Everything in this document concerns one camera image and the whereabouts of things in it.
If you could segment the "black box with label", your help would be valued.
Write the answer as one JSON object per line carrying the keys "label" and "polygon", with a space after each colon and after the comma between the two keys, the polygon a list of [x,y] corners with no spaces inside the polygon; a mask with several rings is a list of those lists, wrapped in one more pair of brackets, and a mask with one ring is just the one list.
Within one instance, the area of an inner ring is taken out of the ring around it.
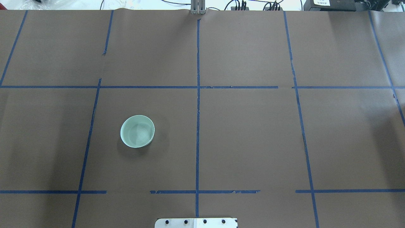
{"label": "black box with label", "polygon": [[355,12],[354,0],[307,0],[304,11],[347,11]]}

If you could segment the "light green bowl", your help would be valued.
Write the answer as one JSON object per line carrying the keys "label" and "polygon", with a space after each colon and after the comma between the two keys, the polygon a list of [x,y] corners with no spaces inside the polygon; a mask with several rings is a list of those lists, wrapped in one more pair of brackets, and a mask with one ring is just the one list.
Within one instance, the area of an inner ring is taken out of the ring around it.
{"label": "light green bowl", "polygon": [[120,137],[122,142],[130,148],[141,148],[149,145],[155,134],[153,121],[144,115],[135,115],[121,126]]}

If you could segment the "black power strip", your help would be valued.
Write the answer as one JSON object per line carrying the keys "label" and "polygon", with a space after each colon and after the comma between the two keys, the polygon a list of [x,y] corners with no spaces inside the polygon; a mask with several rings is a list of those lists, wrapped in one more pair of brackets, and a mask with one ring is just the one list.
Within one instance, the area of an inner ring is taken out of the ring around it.
{"label": "black power strip", "polygon": [[232,11],[248,11],[249,8],[247,7],[247,1],[245,0],[233,0],[235,2],[234,6],[230,6],[231,3],[227,5],[227,7],[230,7],[230,10]]}

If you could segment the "aluminium frame post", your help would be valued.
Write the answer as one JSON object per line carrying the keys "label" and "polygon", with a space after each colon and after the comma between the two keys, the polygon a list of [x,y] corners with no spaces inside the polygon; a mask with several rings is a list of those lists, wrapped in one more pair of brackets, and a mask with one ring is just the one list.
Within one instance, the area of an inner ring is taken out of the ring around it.
{"label": "aluminium frame post", "polygon": [[203,15],[206,13],[205,0],[191,0],[190,13],[192,15]]}

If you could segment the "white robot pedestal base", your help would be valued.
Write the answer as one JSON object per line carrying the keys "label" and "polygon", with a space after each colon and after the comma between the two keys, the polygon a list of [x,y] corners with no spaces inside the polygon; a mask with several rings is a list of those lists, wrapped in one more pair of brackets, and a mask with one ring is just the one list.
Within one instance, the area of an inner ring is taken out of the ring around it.
{"label": "white robot pedestal base", "polygon": [[161,218],[155,228],[237,228],[237,218]]}

